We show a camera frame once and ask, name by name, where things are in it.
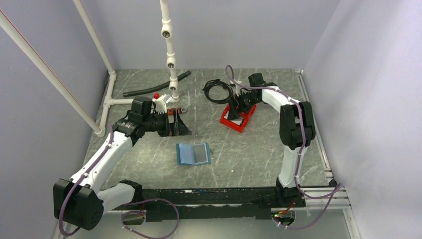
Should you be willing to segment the red plastic bin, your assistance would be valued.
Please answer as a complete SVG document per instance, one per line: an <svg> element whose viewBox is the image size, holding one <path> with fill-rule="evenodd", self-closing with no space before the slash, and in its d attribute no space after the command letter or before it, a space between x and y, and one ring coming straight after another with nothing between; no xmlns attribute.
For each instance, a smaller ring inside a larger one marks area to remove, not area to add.
<svg viewBox="0 0 422 239"><path fill-rule="evenodd" d="M248 122L249 122L249 118L253 115L253 113L255 112L256 109L256 105L253 105L251 107L251 109L246 112L246 113L240 113L240 118L238 119L233 119L233 120L229 120L228 119L228 115L229 115L229 105L227 105L224 110L223 113L220 117L219 122L222 125L225 125L239 133L242 133L244 128L247 126Z"/></svg>

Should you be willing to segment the blue card holder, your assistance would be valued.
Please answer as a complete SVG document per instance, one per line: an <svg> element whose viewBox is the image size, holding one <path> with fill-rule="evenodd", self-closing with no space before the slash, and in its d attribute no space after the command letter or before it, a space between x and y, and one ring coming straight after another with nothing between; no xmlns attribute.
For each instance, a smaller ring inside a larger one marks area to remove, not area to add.
<svg viewBox="0 0 422 239"><path fill-rule="evenodd" d="M177 163L181 166L211 164L212 151L208 143L176 144Z"/></svg>

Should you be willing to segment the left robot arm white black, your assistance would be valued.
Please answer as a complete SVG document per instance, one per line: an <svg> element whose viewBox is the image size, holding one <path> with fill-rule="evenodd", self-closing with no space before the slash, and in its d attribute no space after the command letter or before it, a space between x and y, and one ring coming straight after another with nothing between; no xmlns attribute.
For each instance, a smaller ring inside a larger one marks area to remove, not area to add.
<svg viewBox="0 0 422 239"><path fill-rule="evenodd" d="M109 134L100 149L69 179L59 179L53 186L54 216L59 230L67 232L64 223L76 229L92 230L104 213L127 205L137 209L142 205L142 185L122 180L117 185L102 190L102 184L116 165L148 132L160 137L191 135L176 108L168 108L168 99L136 97L126 115L109 126Z"/></svg>

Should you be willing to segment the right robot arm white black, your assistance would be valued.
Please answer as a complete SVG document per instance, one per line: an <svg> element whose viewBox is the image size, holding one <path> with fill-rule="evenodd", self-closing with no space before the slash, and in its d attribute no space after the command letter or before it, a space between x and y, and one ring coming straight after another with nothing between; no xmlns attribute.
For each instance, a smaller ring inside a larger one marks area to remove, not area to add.
<svg viewBox="0 0 422 239"><path fill-rule="evenodd" d="M279 136L284 154L278 181L283 188L274 193L274 200L285 207L294 198L289 188L296 187L299 182L301 157L316 136L312 106L308 101L300 102L290 97L275 83L265 82L260 73L249 76L249 86L234 79L232 74L228 77L236 86L236 92L228 99L228 112L223 114L223 119L242 127L258 103L270 105L280 115Z"/></svg>

